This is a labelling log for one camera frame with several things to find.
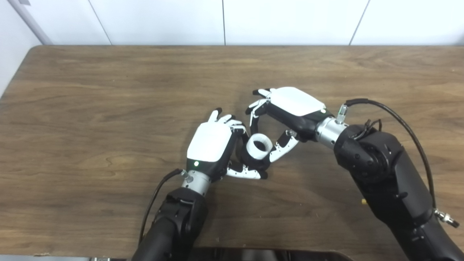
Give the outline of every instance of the white cylindrical object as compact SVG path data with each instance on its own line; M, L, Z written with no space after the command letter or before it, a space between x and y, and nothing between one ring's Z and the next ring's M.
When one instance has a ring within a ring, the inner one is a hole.
M255 142L262 143L265 151L256 147ZM246 144L246 151L251 157L257 160L262 160L266 157L272 149L272 141L264 134L256 133L253 134Z

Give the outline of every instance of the black cable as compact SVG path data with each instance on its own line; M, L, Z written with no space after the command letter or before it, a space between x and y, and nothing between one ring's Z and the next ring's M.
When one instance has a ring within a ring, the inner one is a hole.
M371 125L369 126L369 130L372 129L372 127L374 127L374 125L376 125L377 123L379 124L379 131L382 131L382 120L381 119L373 121Z
M369 128L369 125L371 124L371 120L368 119L366 121L366 123L364 124L364 129L362 130L361 133L358 133L358 134L354 134L353 136L351 136L350 138L353 138L354 140L358 140L362 137L364 137L364 135L367 133L368 131L368 128Z
M424 149L420 145L419 140L417 139L416 135L414 134L412 129L409 127L409 125L396 112L394 112L392 109L388 108L386 105L382 103L369 100L366 98L347 100L345 103L345 105L348 107L355 105L355 104L372 104L379 108L382 108L386 112L390 113L390 115L392 115L393 118L395 118L406 129L406 131L409 133L409 136L411 136L412 141L414 141L414 144L416 144L417 150L419 151L420 157L422 158L422 162L424 163L425 173L427 175L427 180L429 183L429 192L430 192L430 195L432 196L432 206L434 209L437 208L437 205L435 202L435 189L433 187L432 171L430 169L429 161L427 160L427 156L425 155Z
M143 232L145 231L145 224L147 223L148 215L150 214L151 207L153 206L153 203L155 202L156 196L158 195L158 192L160 192L161 186L170 178L174 177L177 174L180 174L182 170L180 169L175 169L171 172L169 172L166 176L164 176L163 179L161 179L160 183L156 187L153 196L151 197L150 203L148 203L147 210L145 210L145 214L143 215L143 220L142 220L142 227L140 228L140 235L139 235L139 245L142 242L143 239Z

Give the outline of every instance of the wooden table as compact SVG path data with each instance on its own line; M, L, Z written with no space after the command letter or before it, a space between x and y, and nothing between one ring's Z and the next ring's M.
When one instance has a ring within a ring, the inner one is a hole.
M464 222L463 47L41 46L0 100L0 253L130 257L155 186L185 166L211 110L248 122L251 91L280 86L332 112L356 97L395 109L428 154L439 208ZM379 117L424 174L386 113L360 105L347 122ZM272 139L285 129L269 117L260 124ZM180 184L168 182L154 208ZM268 180L214 184L197 245L405 260L361 198L331 151L299 144ZM464 229L445 229L464 249Z

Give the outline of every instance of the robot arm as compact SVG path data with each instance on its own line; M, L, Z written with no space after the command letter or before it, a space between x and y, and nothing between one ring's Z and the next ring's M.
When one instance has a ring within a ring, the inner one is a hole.
M221 111L214 110L195 132L187 150L187 170L175 170L166 176L181 173L184 182L166 196L150 229L141 236L132 261L187 260L208 214L205 195L210 184L225 175L267 177L264 171L230 160L237 139L246 143L249 138L245 126L233 115L218 118Z
M348 125L346 104L335 118L323 103L293 87L253 94L265 99L246 111L252 133L258 131L259 116L269 114L288 126L296 140L320 142L332 149L337 163L350 172L374 215L391 229L410 260L464 261L463 252L438 221L455 227L457 222L434 208L431 194L395 136L368 123Z

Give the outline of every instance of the metal fitting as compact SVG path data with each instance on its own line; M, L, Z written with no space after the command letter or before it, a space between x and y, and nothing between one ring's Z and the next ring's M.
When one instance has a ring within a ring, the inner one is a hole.
M348 111L348 106L346 104L342 104L340 110L338 111L337 119L335 120L336 124L343 124L345 121L345 116Z
M294 130L286 130L285 134L287 134L287 136L296 137L296 132Z
M457 221L455 221L454 219L452 219L450 214L445 213L443 211L440 211L438 209L435 209L435 211L433 213L435 214L435 216L437 216L437 218L441 222L447 223L448 225L451 225L454 228L459 227L459 223Z
M193 181L193 177L190 176L186 170L182 170L182 172L180 173L180 175L185 179L185 181L186 181L187 183L190 183L190 182Z

